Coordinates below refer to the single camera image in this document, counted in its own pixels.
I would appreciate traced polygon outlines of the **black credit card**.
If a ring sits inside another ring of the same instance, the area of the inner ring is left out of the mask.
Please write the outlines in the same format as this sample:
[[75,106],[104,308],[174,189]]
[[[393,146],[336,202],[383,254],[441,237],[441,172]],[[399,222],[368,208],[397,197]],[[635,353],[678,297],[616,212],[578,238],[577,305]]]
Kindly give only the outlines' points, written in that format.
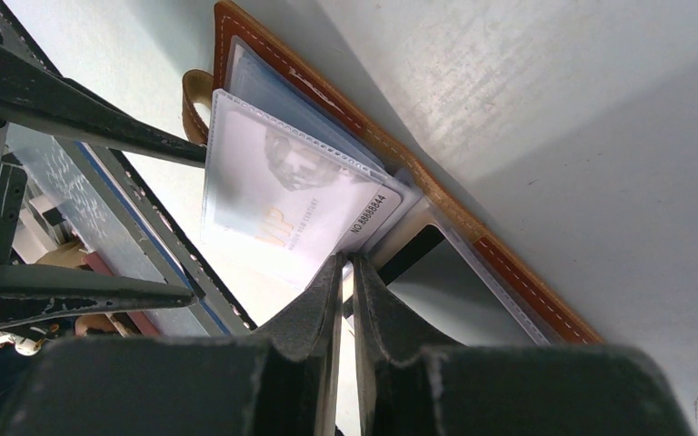
[[390,292],[458,342],[533,344],[521,324],[432,224],[415,231],[378,272]]

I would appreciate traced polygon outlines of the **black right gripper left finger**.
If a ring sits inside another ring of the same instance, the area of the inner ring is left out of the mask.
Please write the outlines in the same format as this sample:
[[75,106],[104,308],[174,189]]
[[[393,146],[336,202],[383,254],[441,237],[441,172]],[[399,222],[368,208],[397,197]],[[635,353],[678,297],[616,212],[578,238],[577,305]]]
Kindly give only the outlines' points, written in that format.
[[89,337],[47,348],[0,435],[332,435],[344,257],[244,336]]

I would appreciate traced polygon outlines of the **brown leather card holder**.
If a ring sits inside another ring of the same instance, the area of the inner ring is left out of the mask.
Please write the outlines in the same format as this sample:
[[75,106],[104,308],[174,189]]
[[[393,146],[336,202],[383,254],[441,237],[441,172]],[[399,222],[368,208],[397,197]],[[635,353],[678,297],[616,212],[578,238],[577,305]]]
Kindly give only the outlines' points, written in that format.
[[396,140],[282,40],[233,1],[214,5],[214,70],[190,70],[183,77],[182,121],[190,142],[205,144],[208,127],[194,109],[194,104],[220,88],[227,78],[233,37],[250,44],[276,72],[282,73],[297,90],[316,99],[319,107],[335,116],[339,124],[393,168],[408,170],[424,194],[465,233],[473,248],[483,256],[498,276],[515,291],[522,302],[569,343],[600,343],[602,337],[568,304],[550,289],[475,215],[469,212],[433,176],[432,171],[406,145]]

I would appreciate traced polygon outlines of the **white portrait credit card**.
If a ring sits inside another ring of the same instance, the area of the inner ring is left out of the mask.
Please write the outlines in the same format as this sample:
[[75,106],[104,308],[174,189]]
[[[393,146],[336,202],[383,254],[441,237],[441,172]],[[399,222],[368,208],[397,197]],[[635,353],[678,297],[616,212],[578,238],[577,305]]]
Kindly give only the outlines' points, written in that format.
[[368,243],[402,204],[385,173],[217,90],[201,235],[304,288],[325,260]]

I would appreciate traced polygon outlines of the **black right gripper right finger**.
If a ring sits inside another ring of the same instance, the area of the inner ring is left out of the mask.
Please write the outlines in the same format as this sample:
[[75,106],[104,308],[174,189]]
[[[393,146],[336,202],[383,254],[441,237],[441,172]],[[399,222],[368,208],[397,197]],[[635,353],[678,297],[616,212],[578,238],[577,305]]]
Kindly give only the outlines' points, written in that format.
[[364,435],[689,435],[645,353],[605,345],[463,345],[352,258]]

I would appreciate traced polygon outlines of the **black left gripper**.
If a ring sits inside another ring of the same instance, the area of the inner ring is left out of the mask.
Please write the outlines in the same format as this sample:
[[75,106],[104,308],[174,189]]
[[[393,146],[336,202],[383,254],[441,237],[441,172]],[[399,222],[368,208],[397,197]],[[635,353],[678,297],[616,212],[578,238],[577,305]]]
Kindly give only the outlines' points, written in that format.
[[[116,111],[0,45],[0,264],[10,259],[27,183],[22,166],[4,160],[8,122],[178,164],[202,167],[206,158],[202,146]],[[43,264],[0,265],[0,329],[87,313],[181,308],[196,301],[193,291],[162,282]]]

